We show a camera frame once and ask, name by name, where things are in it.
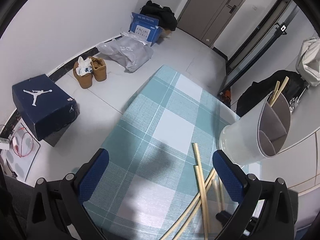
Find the blue textured pad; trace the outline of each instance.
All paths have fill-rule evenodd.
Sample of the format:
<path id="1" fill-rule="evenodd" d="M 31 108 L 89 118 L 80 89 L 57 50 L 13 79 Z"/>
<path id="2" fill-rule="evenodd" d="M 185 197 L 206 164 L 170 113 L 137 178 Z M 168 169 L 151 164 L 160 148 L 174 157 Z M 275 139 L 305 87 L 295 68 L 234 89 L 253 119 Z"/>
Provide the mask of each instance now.
<path id="1" fill-rule="evenodd" d="M 94 164 L 88 170 L 78 187 L 78 200 L 82 205 L 83 202 L 88 201 L 94 192 L 98 182 L 100 181 L 106 167 L 109 164 L 109 153 L 103 149 Z"/>
<path id="2" fill-rule="evenodd" d="M 244 198 L 243 184 L 235 176 L 218 151 L 213 153 L 212 163 L 232 201 L 241 203 Z"/>

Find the jumpman logo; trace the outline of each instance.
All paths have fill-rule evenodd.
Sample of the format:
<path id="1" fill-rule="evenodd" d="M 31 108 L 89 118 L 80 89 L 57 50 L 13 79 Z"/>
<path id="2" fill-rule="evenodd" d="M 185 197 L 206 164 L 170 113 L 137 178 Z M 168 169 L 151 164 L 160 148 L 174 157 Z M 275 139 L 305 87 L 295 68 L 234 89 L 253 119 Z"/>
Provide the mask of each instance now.
<path id="1" fill-rule="evenodd" d="M 23 92 L 25 93 L 28 93 L 30 95 L 33 95 L 33 106 L 36 106 L 36 100 L 37 100 L 37 97 L 39 95 L 42 95 L 44 93 L 48 93 L 48 92 L 52 92 L 52 89 L 50 89 L 49 91 L 43 91 L 43 90 L 33 90 L 32 92 L 30 91 L 27 91 L 27 90 L 23 90 Z"/>

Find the black bag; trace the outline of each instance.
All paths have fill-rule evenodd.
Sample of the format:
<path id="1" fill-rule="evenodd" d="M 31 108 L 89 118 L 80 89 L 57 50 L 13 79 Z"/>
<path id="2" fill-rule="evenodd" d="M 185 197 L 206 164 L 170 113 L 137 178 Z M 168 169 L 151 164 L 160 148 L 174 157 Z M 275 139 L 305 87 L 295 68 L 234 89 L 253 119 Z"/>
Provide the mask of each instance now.
<path id="1" fill-rule="evenodd" d="M 146 5 L 142 7 L 140 14 L 158 19 L 159 26 L 164 29 L 170 29 L 171 31 L 176 30 L 178 24 L 177 19 L 169 7 L 161 7 L 149 0 Z"/>
<path id="2" fill-rule="evenodd" d="M 240 117 L 244 116 L 275 89 L 277 81 L 280 81 L 281 85 L 286 76 L 289 78 L 289 81 L 282 91 L 285 99 L 289 103 L 292 98 L 300 96 L 305 87 L 305 81 L 301 78 L 301 75 L 293 71 L 278 70 L 273 73 L 272 76 L 259 83 L 252 82 L 252 85 L 238 100 L 236 110 L 237 115 Z"/>

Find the brown boot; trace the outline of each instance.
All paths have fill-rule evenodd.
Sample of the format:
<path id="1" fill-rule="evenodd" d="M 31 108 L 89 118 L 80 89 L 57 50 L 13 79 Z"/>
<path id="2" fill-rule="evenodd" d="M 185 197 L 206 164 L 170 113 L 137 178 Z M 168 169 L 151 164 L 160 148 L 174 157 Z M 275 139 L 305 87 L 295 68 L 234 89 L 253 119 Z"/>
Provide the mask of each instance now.
<path id="1" fill-rule="evenodd" d="M 79 76 L 76 72 L 76 68 L 79 66 L 79 63 L 76 61 L 74 66 L 73 66 L 73 75 L 75 78 L 78 80 L 80 86 L 83 89 L 89 88 L 92 86 L 92 74 L 87 73 L 84 76 Z"/>
<path id="2" fill-rule="evenodd" d="M 92 60 L 92 70 L 96 81 L 104 81 L 107 79 L 107 66 L 103 58 L 88 57 Z"/>

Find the blue cardboard box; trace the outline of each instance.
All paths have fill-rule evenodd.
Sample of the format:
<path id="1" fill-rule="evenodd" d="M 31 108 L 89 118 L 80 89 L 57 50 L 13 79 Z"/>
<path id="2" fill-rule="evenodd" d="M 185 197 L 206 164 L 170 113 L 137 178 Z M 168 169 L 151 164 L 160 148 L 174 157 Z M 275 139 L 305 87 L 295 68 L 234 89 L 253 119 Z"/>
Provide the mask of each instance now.
<path id="1" fill-rule="evenodd" d="M 77 102 L 46 75 L 12 86 L 17 110 L 37 140 L 47 138 L 78 116 Z"/>
<path id="2" fill-rule="evenodd" d="M 132 13 L 130 31 L 142 39 L 151 42 L 151 46 L 158 40 L 162 28 L 158 26 L 159 20 L 143 14 Z"/>

